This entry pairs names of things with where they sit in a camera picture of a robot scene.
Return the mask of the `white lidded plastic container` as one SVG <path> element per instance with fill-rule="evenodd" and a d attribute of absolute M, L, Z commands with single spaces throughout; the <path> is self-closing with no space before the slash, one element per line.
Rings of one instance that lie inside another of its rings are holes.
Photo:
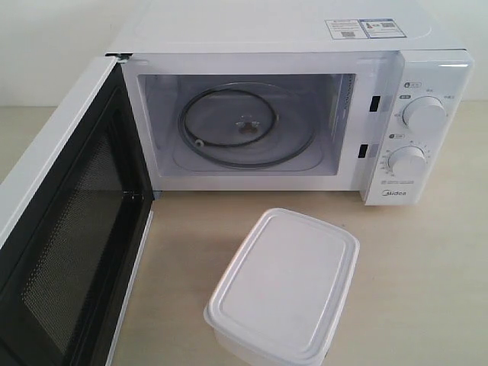
<path fill-rule="evenodd" d="M 249 365 L 321 365 L 359 249 L 343 228 L 269 209 L 228 264 L 204 319 L 220 346 Z"/>

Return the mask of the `white Midea microwave oven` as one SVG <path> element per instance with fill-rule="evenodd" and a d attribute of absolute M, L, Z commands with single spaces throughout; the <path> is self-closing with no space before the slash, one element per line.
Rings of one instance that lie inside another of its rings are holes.
<path fill-rule="evenodd" d="M 392 18 L 404 38 L 334 40 L 325 20 Z M 122 63 L 152 189 L 357 191 L 367 205 L 415 204 L 474 66 L 446 24 L 414 1 L 149 1 L 108 47 Z M 265 169 L 230 169 L 188 148 L 181 109 L 231 82 L 296 92 L 316 127 L 299 156 Z M 405 107 L 437 98 L 447 120 L 412 132 Z M 419 147 L 426 170 L 393 174 L 391 153 Z"/>

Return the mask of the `glass turntable plate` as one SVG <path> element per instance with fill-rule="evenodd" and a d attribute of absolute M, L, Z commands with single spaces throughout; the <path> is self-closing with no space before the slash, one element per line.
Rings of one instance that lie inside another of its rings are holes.
<path fill-rule="evenodd" d="M 296 92 L 264 82 L 231 82 L 189 100 L 178 116 L 178 132 L 207 161 L 265 169 L 299 156 L 316 127 Z"/>

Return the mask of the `lower white timer knob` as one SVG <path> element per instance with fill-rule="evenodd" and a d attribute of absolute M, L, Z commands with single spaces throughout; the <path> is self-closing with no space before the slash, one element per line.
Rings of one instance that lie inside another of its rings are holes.
<path fill-rule="evenodd" d="M 387 166 L 395 175 L 417 177 L 426 170 L 426 158 L 419 147 L 405 146 L 391 153 Z"/>

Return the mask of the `upper white power knob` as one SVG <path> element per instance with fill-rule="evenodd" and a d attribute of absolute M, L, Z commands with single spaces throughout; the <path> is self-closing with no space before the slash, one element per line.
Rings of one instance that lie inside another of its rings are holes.
<path fill-rule="evenodd" d="M 440 130 L 446 123 L 447 114 L 442 103 L 432 96 L 417 98 L 403 111 L 404 124 L 415 133 Z"/>

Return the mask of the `white warning label sticker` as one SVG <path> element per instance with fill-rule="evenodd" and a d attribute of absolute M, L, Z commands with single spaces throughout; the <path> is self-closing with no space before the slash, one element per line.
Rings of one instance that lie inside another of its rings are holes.
<path fill-rule="evenodd" d="M 325 20 L 334 40 L 404 38 L 406 35 L 392 18 Z"/>

